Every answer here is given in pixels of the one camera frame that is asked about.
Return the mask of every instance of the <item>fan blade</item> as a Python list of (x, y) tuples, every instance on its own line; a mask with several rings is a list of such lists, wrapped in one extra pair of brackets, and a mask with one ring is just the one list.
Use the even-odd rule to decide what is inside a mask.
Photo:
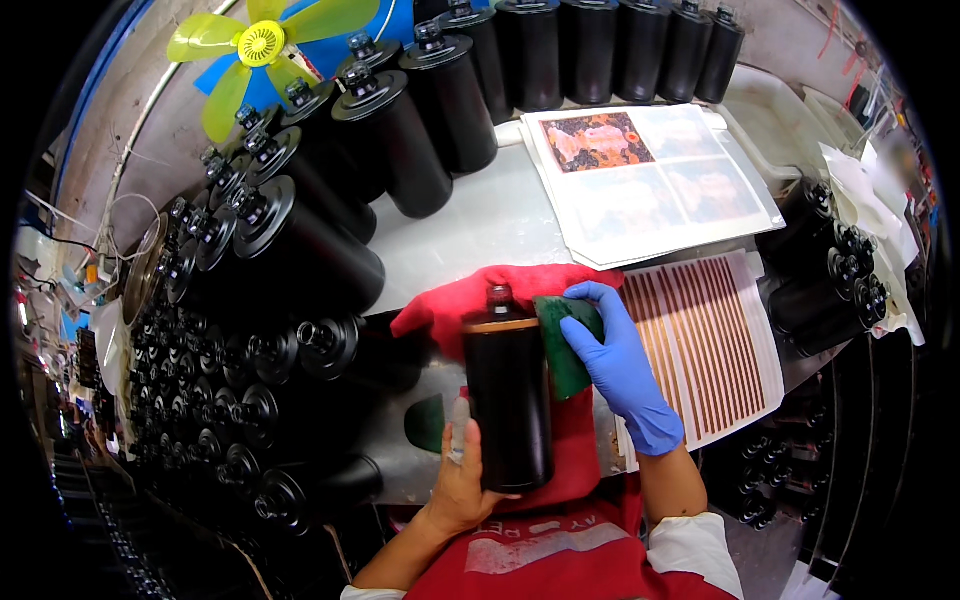
[(243, 104), (252, 75), (253, 72), (243, 62), (235, 62), (206, 99), (201, 122), (207, 137), (213, 141), (226, 142), (230, 136), (236, 112)]
[(251, 25), (260, 21), (278, 21), (285, 8), (287, 0), (247, 0)]
[(280, 23), (295, 44), (362, 29), (380, 10), (380, 0), (320, 0)]
[(233, 39), (246, 29), (246, 25), (228, 16), (207, 12), (191, 14), (170, 38), (167, 59), (170, 62), (189, 62), (235, 52)]
[(303, 77), (307, 85), (313, 85), (317, 82), (316, 77), (286, 56), (280, 56), (279, 59), (267, 66), (267, 77), (270, 78), (270, 83), (274, 85), (276, 93), (280, 95), (280, 99), (283, 100), (284, 103), (287, 102), (287, 94), (284, 90), (286, 86), (293, 83), (297, 77)]

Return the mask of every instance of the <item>fan hub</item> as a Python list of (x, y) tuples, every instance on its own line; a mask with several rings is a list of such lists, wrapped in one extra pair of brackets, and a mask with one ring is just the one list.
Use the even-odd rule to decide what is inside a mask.
[(276, 21), (253, 23), (237, 40), (240, 61), (250, 67), (266, 66), (283, 53), (286, 44), (283, 27)]

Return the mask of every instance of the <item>white plastic container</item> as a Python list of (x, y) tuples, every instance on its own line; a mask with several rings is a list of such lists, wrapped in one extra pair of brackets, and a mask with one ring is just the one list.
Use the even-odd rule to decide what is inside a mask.
[(860, 158), (867, 138), (850, 111), (827, 94), (804, 86), (804, 104), (833, 139), (832, 146), (847, 156)]
[(828, 177), (819, 143), (833, 146), (832, 138), (804, 101), (777, 77), (738, 64), (723, 104), (716, 109), (772, 194), (798, 180), (801, 168)]

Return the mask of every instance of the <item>yellow fan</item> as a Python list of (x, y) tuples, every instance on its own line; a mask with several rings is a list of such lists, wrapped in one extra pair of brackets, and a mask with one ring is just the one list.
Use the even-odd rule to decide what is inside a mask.
[(286, 6), (286, 0), (248, 0), (250, 27), (228, 16), (194, 14), (170, 38), (167, 58), (171, 62), (212, 59), (231, 52), (240, 56), (240, 61), (217, 82), (204, 105), (201, 121), (213, 141), (227, 141), (234, 114), (250, 84), (251, 67), (267, 67), (270, 82), (284, 98), (283, 88), (297, 77), (308, 82), (315, 79), (284, 55), (284, 46), (361, 29), (376, 16), (380, 1), (319, 0), (287, 20), (277, 21)]

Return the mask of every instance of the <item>blue nitrile glove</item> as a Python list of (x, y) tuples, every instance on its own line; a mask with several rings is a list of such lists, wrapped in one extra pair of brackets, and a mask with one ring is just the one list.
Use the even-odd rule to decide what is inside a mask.
[(636, 324), (616, 290), (587, 281), (567, 288), (564, 297), (597, 302), (607, 337), (605, 345), (573, 317), (564, 317), (560, 329), (587, 365), (593, 385), (607, 399), (610, 409), (627, 422), (636, 451), (661, 456), (680, 445), (684, 424), (663, 399)]

